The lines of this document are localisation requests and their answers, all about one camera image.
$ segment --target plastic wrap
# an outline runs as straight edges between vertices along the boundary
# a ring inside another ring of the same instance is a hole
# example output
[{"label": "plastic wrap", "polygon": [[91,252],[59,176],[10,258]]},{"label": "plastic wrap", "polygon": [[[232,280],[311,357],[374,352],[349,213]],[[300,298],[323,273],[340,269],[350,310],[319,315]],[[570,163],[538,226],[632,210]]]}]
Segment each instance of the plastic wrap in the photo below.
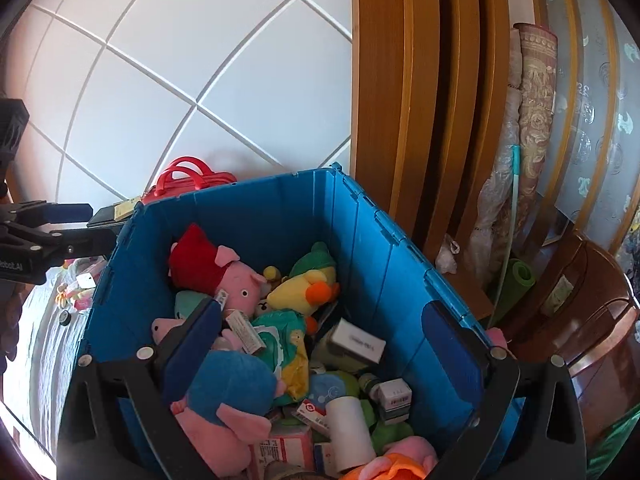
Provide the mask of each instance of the plastic wrap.
[{"label": "plastic wrap", "polygon": [[519,109],[522,94],[518,87],[522,78],[522,53],[520,33],[512,28],[510,33],[510,58],[507,100],[494,167],[478,195],[478,218],[469,238],[464,259],[466,268],[473,272],[482,286],[487,286],[490,278],[489,259],[494,241],[492,226],[505,200],[511,195],[513,183],[513,150],[519,142]]}]

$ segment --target yoga mat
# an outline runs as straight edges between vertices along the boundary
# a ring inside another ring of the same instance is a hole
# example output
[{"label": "yoga mat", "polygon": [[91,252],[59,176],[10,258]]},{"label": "yoga mat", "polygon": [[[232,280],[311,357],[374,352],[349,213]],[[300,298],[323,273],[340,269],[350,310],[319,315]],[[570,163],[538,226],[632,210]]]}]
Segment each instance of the yoga mat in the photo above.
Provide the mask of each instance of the yoga mat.
[{"label": "yoga mat", "polygon": [[500,301],[495,307],[494,324],[498,323],[535,283],[533,272],[525,262],[517,258],[509,260]]}]

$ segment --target paper roll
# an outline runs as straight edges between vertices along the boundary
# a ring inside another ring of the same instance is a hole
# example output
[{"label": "paper roll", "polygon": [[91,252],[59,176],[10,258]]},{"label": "paper roll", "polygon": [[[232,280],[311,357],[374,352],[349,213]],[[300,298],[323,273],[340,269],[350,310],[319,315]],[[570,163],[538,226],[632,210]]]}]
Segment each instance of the paper roll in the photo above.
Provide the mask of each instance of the paper roll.
[{"label": "paper roll", "polygon": [[376,457],[359,399],[339,397],[332,400],[326,406],[326,421],[336,469],[340,473],[367,464]]}]

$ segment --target blue cloth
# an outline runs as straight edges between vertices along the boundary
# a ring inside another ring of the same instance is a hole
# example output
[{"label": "blue cloth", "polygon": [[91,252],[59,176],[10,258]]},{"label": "blue cloth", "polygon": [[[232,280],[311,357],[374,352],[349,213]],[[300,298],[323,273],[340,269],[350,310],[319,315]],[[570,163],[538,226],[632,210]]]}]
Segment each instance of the blue cloth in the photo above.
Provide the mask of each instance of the blue cloth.
[{"label": "blue cloth", "polygon": [[265,415],[276,391],[276,377],[257,357],[212,350],[204,358],[187,391],[187,405],[212,424],[221,403],[253,415]]}]

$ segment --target storage crate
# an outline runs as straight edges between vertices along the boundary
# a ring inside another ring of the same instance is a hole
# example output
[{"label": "storage crate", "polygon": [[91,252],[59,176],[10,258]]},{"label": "storage crate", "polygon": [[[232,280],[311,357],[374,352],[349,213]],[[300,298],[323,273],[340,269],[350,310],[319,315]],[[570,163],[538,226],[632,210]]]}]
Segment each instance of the storage crate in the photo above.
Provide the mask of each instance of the storage crate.
[{"label": "storage crate", "polygon": [[[174,314],[170,247],[192,222],[258,272],[269,265],[286,272],[314,242],[327,243],[337,261],[343,316],[386,340],[375,373],[387,380],[402,377],[411,386],[410,423],[438,454],[456,440],[482,397],[479,372],[453,341],[445,341],[451,346],[447,362],[438,360],[422,332],[422,310],[441,300],[461,326],[489,340],[446,280],[338,165],[138,206],[103,272],[81,353],[116,360],[152,344],[152,321]],[[453,376],[468,383],[472,391],[463,397],[469,402],[456,392]],[[121,407],[145,465],[155,468],[129,401]],[[514,403],[486,468],[497,467],[518,413]]]}]

